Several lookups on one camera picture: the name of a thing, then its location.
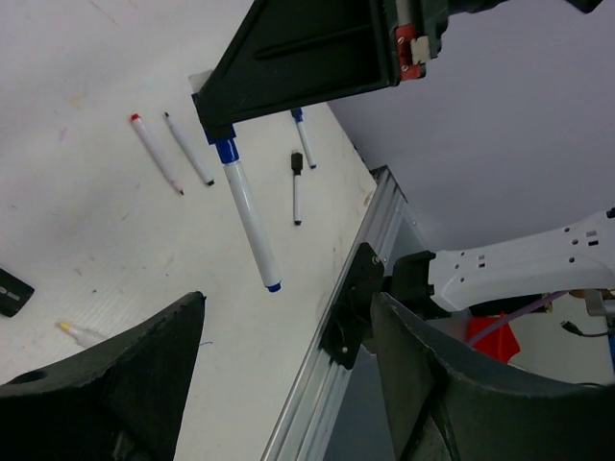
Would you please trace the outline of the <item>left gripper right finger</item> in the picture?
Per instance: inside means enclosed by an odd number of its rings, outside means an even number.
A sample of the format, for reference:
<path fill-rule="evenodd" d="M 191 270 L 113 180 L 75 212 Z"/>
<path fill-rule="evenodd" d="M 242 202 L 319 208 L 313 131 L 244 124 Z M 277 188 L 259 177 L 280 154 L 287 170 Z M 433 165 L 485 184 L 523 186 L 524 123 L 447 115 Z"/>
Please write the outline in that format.
<path fill-rule="evenodd" d="M 384 293 L 374 296 L 371 319 L 396 459 L 613 459 L 612 385 L 505 365 Z"/>

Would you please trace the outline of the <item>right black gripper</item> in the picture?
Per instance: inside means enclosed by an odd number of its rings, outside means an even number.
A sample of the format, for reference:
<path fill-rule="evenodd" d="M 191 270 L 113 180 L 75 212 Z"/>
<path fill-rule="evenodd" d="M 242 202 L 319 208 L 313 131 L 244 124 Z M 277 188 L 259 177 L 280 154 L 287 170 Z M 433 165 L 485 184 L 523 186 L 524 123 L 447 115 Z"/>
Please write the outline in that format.
<path fill-rule="evenodd" d="M 452 16 L 501 0 L 268 0 L 248 10 L 194 97 L 209 139 L 233 125 L 426 76 Z"/>

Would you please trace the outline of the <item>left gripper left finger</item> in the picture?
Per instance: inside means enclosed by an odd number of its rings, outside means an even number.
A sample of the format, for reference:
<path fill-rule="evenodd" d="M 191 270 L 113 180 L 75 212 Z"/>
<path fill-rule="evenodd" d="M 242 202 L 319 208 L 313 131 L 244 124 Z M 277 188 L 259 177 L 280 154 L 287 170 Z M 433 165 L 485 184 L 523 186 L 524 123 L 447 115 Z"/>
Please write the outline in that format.
<path fill-rule="evenodd" d="M 171 460 L 201 341 L 205 296 L 1 387 L 4 460 Z"/>

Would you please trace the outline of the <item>yellow marker pen body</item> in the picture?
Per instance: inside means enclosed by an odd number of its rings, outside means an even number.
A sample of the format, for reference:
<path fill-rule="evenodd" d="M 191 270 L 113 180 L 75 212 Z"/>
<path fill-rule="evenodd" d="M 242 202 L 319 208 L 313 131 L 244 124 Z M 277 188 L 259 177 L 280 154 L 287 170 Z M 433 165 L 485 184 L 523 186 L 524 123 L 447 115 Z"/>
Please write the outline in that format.
<path fill-rule="evenodd" d="M 106 340 L 106 337 L 94 330 L 79 328 L 67 322 L 59 322 L 57 326 L 61 331 L 71 336 L 82 348 L 88 349 Z"/>

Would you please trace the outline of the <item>dark blue capped pen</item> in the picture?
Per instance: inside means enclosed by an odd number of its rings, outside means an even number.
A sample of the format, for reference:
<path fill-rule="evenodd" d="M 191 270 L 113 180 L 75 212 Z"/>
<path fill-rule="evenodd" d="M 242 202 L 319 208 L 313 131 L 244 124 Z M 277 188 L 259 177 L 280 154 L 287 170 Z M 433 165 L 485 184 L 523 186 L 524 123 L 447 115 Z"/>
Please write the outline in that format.
<path fill-rule="evenodd" d="M 282 277 L 234 140 L 232 138 L 217 140 L 214 146 L 223 164 L 261 281 L 270 293 L 279 292 L 282 289 Z"/>

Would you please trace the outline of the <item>black capped pen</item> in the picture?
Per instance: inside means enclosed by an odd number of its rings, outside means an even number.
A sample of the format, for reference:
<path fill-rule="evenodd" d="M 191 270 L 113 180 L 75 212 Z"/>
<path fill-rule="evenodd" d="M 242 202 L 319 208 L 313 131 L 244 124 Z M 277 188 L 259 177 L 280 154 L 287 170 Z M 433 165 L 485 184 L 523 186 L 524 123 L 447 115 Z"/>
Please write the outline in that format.
<path fill-rule="evenodd" d="M 173 134 L 177 143 L 179 144 L 188 161 L 190 162 L 191 166 L 199 176 L 201 182 L 205 186 L 213 186 L 215 184 L 215 179 L 212 173 L 204 164 L 204 161 L 201 159 L 196 150 L 192 147 L 192 145 L 187 140 L 186 136 L 168 111 L 164 112 L 164 120 L 170 132 Z"/>

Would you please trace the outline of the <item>black orange highlighter body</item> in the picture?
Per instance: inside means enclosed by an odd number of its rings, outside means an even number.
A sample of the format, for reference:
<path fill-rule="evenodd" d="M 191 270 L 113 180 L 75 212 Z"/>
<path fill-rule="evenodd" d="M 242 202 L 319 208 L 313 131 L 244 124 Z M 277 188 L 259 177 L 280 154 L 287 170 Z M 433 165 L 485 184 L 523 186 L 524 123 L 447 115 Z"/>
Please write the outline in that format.
<path fill-rule="evenodd" d="M 0 314 L 12 318 L 32 298 L 35 288 L 0 269 Z"/>

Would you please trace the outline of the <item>red capped marker pen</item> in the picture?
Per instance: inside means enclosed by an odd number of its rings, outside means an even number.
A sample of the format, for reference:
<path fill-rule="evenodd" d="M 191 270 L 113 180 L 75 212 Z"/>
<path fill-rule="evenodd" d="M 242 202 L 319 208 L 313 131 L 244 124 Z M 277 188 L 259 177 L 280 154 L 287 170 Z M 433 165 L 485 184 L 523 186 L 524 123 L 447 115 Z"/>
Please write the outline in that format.
<path fill-rule="evenodd" d="M 148 154 L 151 156 L 161 174 L 164 176 L 165 180 L 176 193 L 183 196 L 185 194 L 184 188 L 180 184 L 177 175 L 174 173 L 172 167 L 167 161 L 167 157 L 165 156 L 163 149 L 150 133 L 138 113 L 133 113 L 131 115 L 131 124 Z"/>

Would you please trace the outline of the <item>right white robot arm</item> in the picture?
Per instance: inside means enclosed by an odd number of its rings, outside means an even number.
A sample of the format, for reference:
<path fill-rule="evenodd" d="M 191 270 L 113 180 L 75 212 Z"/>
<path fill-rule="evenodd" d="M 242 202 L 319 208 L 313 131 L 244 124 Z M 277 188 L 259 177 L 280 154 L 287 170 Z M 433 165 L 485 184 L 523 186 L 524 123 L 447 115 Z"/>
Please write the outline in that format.
<path fill-rule="evenodd" d="M 222 162 L 234 125 L 425 76 L 452 15 L 489 1 L 257 1 L 221 60 L 190 77 L 200 123 Z M 398 259 L 375 284 L 428 318 L 526 295 L 614 284 L 614 213 L 482 248 Z"/>

